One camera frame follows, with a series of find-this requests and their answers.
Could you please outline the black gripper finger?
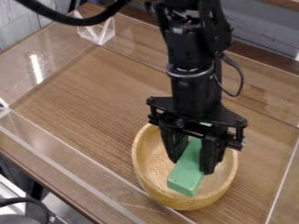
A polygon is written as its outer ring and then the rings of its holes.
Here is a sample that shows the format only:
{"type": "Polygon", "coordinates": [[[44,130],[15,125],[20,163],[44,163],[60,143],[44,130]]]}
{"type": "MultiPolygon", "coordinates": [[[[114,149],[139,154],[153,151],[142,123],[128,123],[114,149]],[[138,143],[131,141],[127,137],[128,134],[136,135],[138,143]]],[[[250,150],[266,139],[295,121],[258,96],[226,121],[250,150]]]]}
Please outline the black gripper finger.
{"type": "Polygon", "coordinates": [[[189,135],[183,129],[161,126],[163,145],[170,160],[177,163],[189,145],[189,135]]]}
{"type": "Polygon", "coordinates": [[[217,136],[206,136],[202,140],[201,150],[201,170],[206,175],[211,175],[215,172],[215,167],[223,160],[225,152],[225,141],[217,136]]]}

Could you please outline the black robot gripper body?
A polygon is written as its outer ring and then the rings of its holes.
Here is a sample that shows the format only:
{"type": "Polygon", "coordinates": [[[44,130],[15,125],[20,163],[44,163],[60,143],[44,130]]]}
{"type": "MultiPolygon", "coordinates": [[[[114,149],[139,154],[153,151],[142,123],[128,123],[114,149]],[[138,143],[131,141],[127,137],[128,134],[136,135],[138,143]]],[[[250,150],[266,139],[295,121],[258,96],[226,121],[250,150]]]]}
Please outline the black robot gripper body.
{"type": "Polygon", "coordinates": [[[149,122],[183,129],[187,135],[219,137],[235,150],[243,148],[249,121],[222,103],[221,69],[167,67],[173,94],[147,99],[149,122]]]}

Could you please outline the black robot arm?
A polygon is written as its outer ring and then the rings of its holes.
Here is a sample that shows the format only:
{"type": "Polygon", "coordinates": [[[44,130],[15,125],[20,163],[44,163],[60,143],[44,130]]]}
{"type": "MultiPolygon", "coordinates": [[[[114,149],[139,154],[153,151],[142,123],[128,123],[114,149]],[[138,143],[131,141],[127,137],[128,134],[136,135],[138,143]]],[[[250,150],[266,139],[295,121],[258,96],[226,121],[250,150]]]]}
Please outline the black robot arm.
{"type": "Polygon", "coordinates": [[[151,97],[150,123],[159,127],[169,158],[178,162],[190,137],[202,140],[199,170],[210,175],[226,149],[241,150],[249,120],[222,102],[222,64],[238,63],[226,55],[233,27],[221,0],[161,0],[154,11],[167,45],[167,76],[173,95],[151,97]]]}

